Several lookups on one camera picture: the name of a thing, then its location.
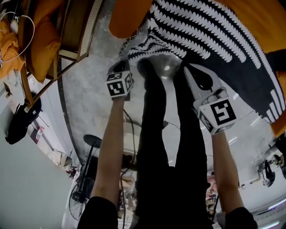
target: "person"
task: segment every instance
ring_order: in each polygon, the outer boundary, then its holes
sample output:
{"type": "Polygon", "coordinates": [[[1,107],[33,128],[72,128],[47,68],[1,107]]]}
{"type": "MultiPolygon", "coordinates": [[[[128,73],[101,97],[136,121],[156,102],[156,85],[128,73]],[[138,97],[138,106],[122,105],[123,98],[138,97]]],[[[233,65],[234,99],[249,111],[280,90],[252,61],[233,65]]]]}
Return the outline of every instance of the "person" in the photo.
{"type": "MultiPolygon", "coordinates": [[[[175,167],[168,165],[162,139],[166,92],[148,59],[138,63],[145,78],[142,130],[136,157],[137,206],[131,228],[206,228],[207,159],[199,119],[192,110],[193,96],[183,73],[174,76],[181,138],[175,167]]],[[[118,228],[117,203],[123,154],[124,98],[113,101],[101,144],[97,176],[79,229],[118,228]]],[[[223,132],[212,136],[214,173],[226,228],[256,229],[238,191],[238,171],[223,132]]]]}

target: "orange fabric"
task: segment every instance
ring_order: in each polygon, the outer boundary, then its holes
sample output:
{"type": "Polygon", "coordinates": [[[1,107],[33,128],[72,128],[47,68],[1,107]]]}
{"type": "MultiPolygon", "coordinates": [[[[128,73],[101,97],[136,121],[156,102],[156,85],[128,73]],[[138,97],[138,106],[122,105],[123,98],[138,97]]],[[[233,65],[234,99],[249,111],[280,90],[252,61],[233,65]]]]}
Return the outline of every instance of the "orange fabric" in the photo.
{"type": "MultiPolygon", "coordinates": [[[[3,61],[10,60],[18,56],[19,54],[19,45],[16,34],[10,32],[9,23],[6,20],[2,20],[0,22],[1,30],[0,31],[0,50],[1,57],[3,61]]],[[[19,56],[15,60],[6,62],[2,64],[2,68],[0,68],[0,78],[3,78],[9,74],[11,70],[16,69],[17,71],[21,71],[25,60],[19,56]]]]}
{"type": "Polygon", "coordinates": [[[57,30],[48,17],[44,17],[36,28],[31,43],[31,71],[43,83],[49,67],[60,47],[57,30]]]}
{"type": "Polygon", "coordinates": [[[128,38],[139,28],[153,0],[117,0],[109,30],[117,38],[128,38]]]}
{"type": "Polygon", "coordinates": [[[45,16],[50,16],[61,5],[63,0],[38,0],[34,15],[35,27],[45,16]]]}
{"type": "Polygon", "coordinates": [[[286,49],[286,11],[278,0],[216,0],[232,9],[265,53],[286,49]]]}
{"type": "MultiPolygon", "coordinates": [[[[282,91],[284,95],[286,95],[286,71],[285,72],[277,72],[277,78],[282,87],[282,91]]],[[[279,137],[286,130],[286,110],[282,113],[282,115],[278,118],[275,123],[270,124],[273,134],[276,137],[279,137]]]]}
{"type": "Polygon", "coordinates": [[[286,130],[286,110],[283,111],[282,115],[276,120],[275,123],[270,124],[271,129],[275,137],[279,137],[286,130]]]}

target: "white marker cube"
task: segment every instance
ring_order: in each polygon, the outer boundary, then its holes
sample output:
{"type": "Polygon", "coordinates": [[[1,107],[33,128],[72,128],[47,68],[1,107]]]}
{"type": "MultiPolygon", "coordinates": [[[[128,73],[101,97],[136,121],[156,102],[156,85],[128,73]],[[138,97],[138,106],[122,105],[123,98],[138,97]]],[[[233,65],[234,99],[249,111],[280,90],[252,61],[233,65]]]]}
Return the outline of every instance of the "white marker cube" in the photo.
{"type": "Polygon", "coordinates": [[[211,135],[231,128],[237,118],[233,111],[233,100],[228,97],[202,105],[198,109],[198,118],[204,123],[211,135]]]}
{"type": "Polygon", "coordinates": [[[126,96],[132,88],[130,71],[112,73],[107,76],[106,84],[111,98],[126,96]]]}

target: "black sleeve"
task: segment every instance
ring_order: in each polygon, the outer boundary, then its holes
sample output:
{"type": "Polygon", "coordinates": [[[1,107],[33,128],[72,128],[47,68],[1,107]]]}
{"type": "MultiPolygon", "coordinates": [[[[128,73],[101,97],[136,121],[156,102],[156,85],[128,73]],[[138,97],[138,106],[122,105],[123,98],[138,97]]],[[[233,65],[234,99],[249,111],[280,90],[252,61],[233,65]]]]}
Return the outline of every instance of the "black sleeve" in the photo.
{"type": "Polygon", "coordinates": [[[92,197],[85,206],[77,228],[117,229],[117,226],[117,209],[115,205],[105,198],[92,197]]]}
{"type": "Polygon", "coordinates": [[[227,229],[257,229],[253,215],[246,208],[237,208],[225,217],[227,229]]]}

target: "forearm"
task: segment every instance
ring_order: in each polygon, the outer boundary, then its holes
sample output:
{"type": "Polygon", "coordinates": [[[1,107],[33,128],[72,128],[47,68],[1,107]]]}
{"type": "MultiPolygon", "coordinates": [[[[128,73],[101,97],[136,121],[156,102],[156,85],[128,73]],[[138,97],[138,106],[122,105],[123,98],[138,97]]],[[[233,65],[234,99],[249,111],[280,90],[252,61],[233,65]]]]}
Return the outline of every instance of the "forearm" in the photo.
{"type": "Polygon", "coordinates": [[[223,211],[243,207],[238,191],[239,177],[224,132],[212,136],[214,175],[223,211]]]}
{"type": "Polygon", "coordinates": [[[123,107],[125,98],[114,99],[101,143],[97,177],[92,196],[104,197],[115,205],[118,201],[123,156],[123,107]]]}
{"type": "Polygon", "coordinates": [[[224,132],[212,136],[214,173],[217,186],[238,187],[238,172],[224,132]]]}

